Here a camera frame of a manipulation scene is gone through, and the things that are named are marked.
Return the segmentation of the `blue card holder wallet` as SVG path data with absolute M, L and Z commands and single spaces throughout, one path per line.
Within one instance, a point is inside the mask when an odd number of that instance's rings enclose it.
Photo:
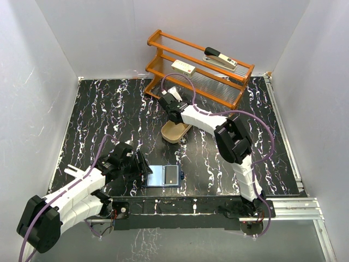
M 152 174 L 147 176 L 146 187 L 147 188 L 175 188 L 180 187 L 181 181 L 184 179 L 184 172 L 181 170 L 179 165 L 178 170 L 178 181 L 177 184 L 165 184 L 165 167 L 169 165 L 150 165 Z

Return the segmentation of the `black chip credit card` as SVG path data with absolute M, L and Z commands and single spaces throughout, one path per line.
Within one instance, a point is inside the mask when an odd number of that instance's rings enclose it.
M 165 184 L 177 184 L 178 170 L 177 166 L 169 165 L 165 167 Z

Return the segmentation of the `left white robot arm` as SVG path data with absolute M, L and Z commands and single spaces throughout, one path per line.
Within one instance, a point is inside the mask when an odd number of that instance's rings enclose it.
M 75 224 L 93 216 L 111 216 L 111 197 L 102 192 L 110 182 L 118 178 L 133 181 L 152 173 L 143 153 L 127 142 L 99 157 L 86 171 L 72 171 L 75 179 L 66 186 L 44 197 L 31 197 L 17 226 L 25 243 L 39 253 L 49 251 Z

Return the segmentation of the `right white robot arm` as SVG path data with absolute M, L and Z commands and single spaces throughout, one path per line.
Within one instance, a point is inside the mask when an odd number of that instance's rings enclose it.
M 264 191 L 257 182 L 252 167 L 252 140 L 242 121 L 200 109 L 195 104 L 179 101 L 170 93 L 160 97 L 160 106 L 175 124 L 188 124 L 214 136 L 221 157 L 232 164 L 239 183 L 244 212 L 251 217 L 263 209 Z

